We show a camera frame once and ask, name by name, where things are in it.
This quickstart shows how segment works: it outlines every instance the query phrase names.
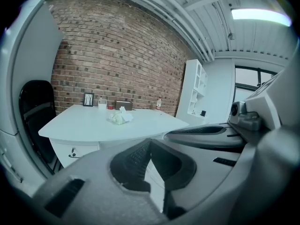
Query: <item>ceiling light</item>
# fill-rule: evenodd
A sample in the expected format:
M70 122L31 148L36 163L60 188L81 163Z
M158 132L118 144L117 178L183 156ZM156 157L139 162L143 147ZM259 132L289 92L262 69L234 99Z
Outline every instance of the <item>ceiling light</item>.
M292 24L291 19L281 13L263 10L263 9L233 9L231 10L233 19L258 19L272 21L290 26Z

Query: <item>brick wall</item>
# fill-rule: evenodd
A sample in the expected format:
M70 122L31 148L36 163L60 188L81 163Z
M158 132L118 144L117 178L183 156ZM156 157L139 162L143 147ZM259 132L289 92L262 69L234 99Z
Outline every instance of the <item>brick wall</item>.
M133 102L174 115L186 60L195 56L180 35L128 0L47 0L65 36L52 74L60 113L83 94Z

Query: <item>crumpled paper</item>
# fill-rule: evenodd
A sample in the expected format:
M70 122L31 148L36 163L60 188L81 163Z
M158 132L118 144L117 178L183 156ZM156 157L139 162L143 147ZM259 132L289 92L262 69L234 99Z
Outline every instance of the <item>crumpled paper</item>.
M121 125L125 122L130 122L133 119L131 113L126 112L125 107L120 107L120 111L111 114L110 117L111 121L115 124Z

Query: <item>white shelf unit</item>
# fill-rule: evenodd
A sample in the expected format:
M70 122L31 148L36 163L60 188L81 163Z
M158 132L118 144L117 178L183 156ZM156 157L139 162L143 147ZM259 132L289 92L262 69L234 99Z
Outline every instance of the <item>white shelf unit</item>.
M188 60L176 118L187 122L191 127L202 125L205 118L200 115L206 92L207 74L201 63Z

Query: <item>box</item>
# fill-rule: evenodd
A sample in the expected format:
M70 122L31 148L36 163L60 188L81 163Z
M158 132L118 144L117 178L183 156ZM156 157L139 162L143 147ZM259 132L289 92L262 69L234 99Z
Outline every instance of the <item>box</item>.
M126 111L131 111L132 110L132 102L127 102L127 101L115 101L114 108L116 110L120 110L120 107L124 107Z

